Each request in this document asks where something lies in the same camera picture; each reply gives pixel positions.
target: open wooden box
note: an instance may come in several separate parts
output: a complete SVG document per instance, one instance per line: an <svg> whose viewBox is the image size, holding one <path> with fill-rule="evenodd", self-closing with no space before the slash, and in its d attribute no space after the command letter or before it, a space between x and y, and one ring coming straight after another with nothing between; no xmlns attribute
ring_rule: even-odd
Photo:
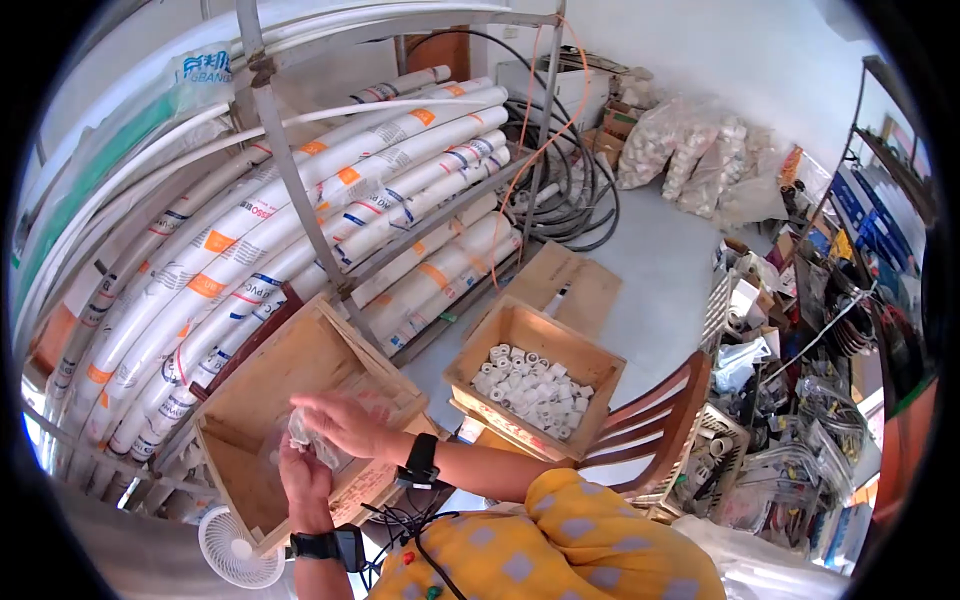
<svg viewBox="0 0 960 600"><path fill-rule="evenodd" d="M536 352L550 364L559 362L573 381L593 388L593 397L580 426L565 442L540 431L470 387L470 380L480 371L480 366L490 360L490 348L498 344ZM446 368L444 380L453 388L457 402L482 415L491 427L504 435L554 461L563 458L579 461L609 413L610 398L626 364L623 358L539 310L511 296L503 296Z"/></svg>
<svg viewBox="0 0 960 600"><path fill-rule="evenodd" d="M427 403L423 394L319 298L274 332L199 411L197 439L210 474L257 554L290 534L286 495L270 457L290 396L334 390L375 397L371 418L391 428L419 433L428 422L417 419ZM360 503L382 496L395 475L395 465L369 459L341 467L330 496L334 522L355 520Z"/></svg>

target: black hose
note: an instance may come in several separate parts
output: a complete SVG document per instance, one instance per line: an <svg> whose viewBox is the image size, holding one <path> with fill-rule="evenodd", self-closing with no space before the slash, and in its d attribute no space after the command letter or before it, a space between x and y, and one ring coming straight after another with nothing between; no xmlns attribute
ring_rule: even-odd
<svg viewBox="0 0 960 600"><path fill-rule="evenodd" d="M479 36L505 48L528 70L533 71L534 78L537 80L540 86L542 86L544 91L549 91L549 93L552 93L552 90L547 90L546 82L543 80L540 74L537 73L535 69L531 68L530 61L521 56L520 53L510 45L484 32L478 32L474 30L447 30L430 34L415 43L410 50L407 51L407 55L412 55L414 51L417 50L417 48L419 48L420 45L423 44L427 39L451 34L468 34L471 36ZM570 117L569 112L567 112L566 108L563 104L561 104L560 100L555 94L553 95L553 100L553 104L557 107L557 110L560 112L561 116L558 116L556 113L551 111L551 119L557 119L561 123L571 122L573 119ZM540 111L540 113L544 113L543 106L535 102L518 98L508 99L504 104L504 108L508 111L508 114L511 115L512 120L506 123L503 128L522 128L523 117L528 106L529 108L536 108ZM549 134L557 134L558 131L548 128L547 132ZM524 139L519 140L520 144L524 147L536 150L539 147L538 140L540 139L540 134L540 125L528 121ZM558 137L570 142L580 151L584 169L584 185L581 188L580 195L577 198L571 198L573 190L572 167L570 165L569 158L561 151L560 148L555 146L554 148L557 151L557 156L560 158L561 163L564 166L564 173L566 175L565 187L561 190L561 192L555 194L552 198L547 199L540 206L535 207L532 210L532 214L523 212L522 208L520 208L520 203L516 203L516 208L514 209L516 226L520 229L523 229L524 225L526 225L527 221L529 220L531 225L530 235L533 239L544 243L548 241L555 241L565 244L566 242L577 239L584 233L595 231L607 223L610 223L607 231L596 242L587 244L585 246L566 246L568 249L574 252L588 252L595 250L605 244L613 236L617 225L619 225L620 196L616 187L612 185L614 181L612 173L608 173L603 169L603 166L596 158L594 149L589 148L587 144L584 143L580 132L577 131L575 126L571 124L571 126L567 128L565 132L560 133ZM551 156L549 151L544 150L543 168L540 170L541 177L537 185L538 190L542 190L549 184L550 160ZM526 191L526 193L529 195L533 191L533 171L534 170L531 169L528 173L524 174L522 180L519 180L516 183L514 186L514 194ZM605 174L608 180L608 183L604 186L603 190L598 189L600 186L599 174L601 172ZM613 191L613 208L599 219L591 221L591 219L593 219L595 216L594 213L596 207L599 205L600 200L607 194L608 190Z"/></svg>

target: small fan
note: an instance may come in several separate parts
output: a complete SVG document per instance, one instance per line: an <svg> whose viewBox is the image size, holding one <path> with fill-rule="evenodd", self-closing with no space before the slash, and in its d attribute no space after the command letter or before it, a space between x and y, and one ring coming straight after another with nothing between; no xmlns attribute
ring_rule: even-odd
<svg viewBox="0 0 960 600"><path fill-rule="evenodd" d="M218 575L240 588L263 589L272 586L283 574L284 552L257 558L244 540L228 506L218 506L200 521L200 549Z"/></svg>

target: yellow shirt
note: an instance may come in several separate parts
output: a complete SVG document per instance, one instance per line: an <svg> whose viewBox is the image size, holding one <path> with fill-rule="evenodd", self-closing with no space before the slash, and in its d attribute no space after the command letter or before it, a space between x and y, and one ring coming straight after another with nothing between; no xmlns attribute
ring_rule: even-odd
<svg viewBox="0 0 960 600"><path fill-rule="evenodd" d="M444 516L420 535L423 548L468 600L712 600L726 598L709 556L666 525L647 520L609 488L576 471L550 470L527 492L526 516ZM403 563L403 555L415 559ZM384 561L371 600L419 600L443 589L409 541Z"/></svg>

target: wooden chair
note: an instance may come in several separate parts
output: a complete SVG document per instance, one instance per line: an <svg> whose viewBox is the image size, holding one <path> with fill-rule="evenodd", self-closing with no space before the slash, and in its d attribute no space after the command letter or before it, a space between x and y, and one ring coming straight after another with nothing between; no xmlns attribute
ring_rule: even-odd
<svg viewBox="0 0 960 600"><path fill-rule="evenodd" d="M661 487L676 475L674 468L692 440L707 399L710 365L710 357L697 350L653 390L612 411L575 468L585 479L629 498Z"/></svg>

